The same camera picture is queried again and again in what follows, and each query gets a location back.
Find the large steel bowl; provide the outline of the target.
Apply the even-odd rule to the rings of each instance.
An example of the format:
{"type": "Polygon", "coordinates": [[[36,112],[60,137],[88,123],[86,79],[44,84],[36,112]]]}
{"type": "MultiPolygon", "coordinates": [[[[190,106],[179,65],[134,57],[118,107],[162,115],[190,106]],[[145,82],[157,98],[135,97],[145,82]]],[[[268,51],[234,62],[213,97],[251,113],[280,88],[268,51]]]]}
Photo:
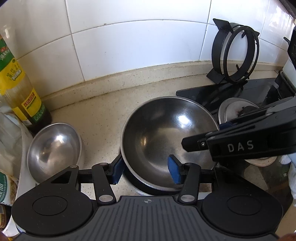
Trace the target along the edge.
{"type": "Polygon", "coordinates": [[[195,163],[203,169],[215,166],[208,150],[186,152],[185,137],[218,130],[213,116],[200,104],[177,96],[151,99],[135,109],[127,119],[120,151],[132,181],[154,190],[177,192],[168,170],[168,157],[181,163],[195,163]]]}

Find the white cloth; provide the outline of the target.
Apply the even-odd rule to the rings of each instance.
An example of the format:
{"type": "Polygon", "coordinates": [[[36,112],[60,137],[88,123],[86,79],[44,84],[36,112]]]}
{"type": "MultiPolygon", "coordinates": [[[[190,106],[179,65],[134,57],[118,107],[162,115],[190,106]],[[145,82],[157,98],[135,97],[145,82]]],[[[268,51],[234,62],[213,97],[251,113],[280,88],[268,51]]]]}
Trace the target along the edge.
{"type": "Polygon", "coordinates": [[[290,169],[288,172],[288,183],[292,193],[292,197],[296,199],[296,153],[283,155],[280,158],[280,163],[282,165],[290,164],[290,169]]]}

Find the black glass cooktop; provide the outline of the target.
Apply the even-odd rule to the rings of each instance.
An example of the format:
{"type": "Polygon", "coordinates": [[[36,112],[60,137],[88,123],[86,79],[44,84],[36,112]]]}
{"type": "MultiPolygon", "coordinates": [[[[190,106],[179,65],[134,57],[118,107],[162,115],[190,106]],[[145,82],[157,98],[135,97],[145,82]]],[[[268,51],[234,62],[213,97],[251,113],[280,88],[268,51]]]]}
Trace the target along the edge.
{"type": "Polygon", "coordinates": [[[185,97],[197,102],[217,118],[218,109],[225,100],[238,97],[246,99],[259,107],[278,100],[295,96],[295,87],[287,81],[276,78],[261,78],[234,85],[221,83],[178,90],[176,96],[185,97]]]}

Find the steel burner cap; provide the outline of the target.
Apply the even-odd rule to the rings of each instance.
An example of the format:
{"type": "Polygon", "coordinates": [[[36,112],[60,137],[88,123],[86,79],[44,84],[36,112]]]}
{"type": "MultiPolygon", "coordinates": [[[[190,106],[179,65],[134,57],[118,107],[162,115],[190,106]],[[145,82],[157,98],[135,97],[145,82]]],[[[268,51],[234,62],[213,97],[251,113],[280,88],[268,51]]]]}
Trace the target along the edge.
{"type": "MultiPolygon", "coordinates": [[[[259,107],[256,104],[246,99],[237,97],[229,98],[220,105],[218,110],[219,123],[222,124],[228,122],[258,108],[259,107]]],[[[257,167],[267,167],[273,164],[276,161],[276,158],[277,157],[248,159],[245,161],[257,167]]]]}

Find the steel bowl near bottle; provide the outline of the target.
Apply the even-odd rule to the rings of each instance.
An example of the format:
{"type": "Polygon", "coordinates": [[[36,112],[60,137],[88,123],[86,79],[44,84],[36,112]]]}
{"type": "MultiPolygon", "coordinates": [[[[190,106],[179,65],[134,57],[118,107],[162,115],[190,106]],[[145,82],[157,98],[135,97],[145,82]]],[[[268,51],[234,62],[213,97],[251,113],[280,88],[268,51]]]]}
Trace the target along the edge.
{"type": "Polygon", "coordinates": [[[73,126],[53,123],[41,129],[33,138],[27,153],[30,175],[37,183],[54,176],[69,166],[83,168],[85,147],[73,126]]]}

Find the black stove pot support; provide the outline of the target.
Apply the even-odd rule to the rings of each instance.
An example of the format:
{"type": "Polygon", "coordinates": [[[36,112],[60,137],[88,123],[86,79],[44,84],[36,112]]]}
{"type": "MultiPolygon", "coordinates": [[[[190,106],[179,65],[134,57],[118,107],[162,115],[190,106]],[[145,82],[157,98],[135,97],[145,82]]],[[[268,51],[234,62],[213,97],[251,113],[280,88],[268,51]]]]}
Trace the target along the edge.
{"type": "Polygon", "coordinates": [[[252,27],[213,19],[217,33],[211,50],[212,69],[207,77],[216,84],[248,80],[259,58],[259,32],[252,27]]]}

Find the white plastic tray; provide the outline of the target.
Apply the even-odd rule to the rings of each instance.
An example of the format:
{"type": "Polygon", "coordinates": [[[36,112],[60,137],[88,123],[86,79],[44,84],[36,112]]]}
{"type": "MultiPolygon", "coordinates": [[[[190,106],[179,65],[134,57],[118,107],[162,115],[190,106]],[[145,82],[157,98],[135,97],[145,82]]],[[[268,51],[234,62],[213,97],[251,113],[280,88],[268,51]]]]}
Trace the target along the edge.
{"type": "Polygon", "coordinates": [[[29,150],[29,146],[33,140],[32,134],[25,127],[25,125],[12,113],[6,115],[10,118],[21,130],[21,140],[22,140],[22,154],[21,154],[21,167],[20,174],[18,175],[18,188],[16,191],[16,199],[18,199],[21,195],[28,192],[32,188],[38,185],[38,183],[34,180],[32,175],[29,172],[27,165],[27,153],[29,150]]]}

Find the clear plastic bottle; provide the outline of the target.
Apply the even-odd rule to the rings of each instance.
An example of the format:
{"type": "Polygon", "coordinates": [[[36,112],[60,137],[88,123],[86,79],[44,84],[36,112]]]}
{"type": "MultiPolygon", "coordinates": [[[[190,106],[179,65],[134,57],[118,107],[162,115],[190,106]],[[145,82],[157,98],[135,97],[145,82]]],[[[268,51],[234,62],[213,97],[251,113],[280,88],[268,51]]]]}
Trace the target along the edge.
{"type": "Polygon", "coordinates": [[[6,116],[9,113],[12,113],[10,107],[1,99],[1,170],[18,178],[22,154],[21,130],[6,116]]]}

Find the yellow green oil bottle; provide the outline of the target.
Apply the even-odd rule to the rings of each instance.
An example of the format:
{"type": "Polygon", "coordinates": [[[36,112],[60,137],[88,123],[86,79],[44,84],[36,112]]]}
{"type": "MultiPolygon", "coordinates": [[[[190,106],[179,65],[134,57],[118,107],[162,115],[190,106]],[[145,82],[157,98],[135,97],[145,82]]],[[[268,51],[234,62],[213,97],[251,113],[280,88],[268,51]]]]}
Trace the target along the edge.
{"type": "Polygon", "coordinates": [[[28,130],[36,135],[52,116],[20,63],[1,38],[1,96],[28,130]]]}

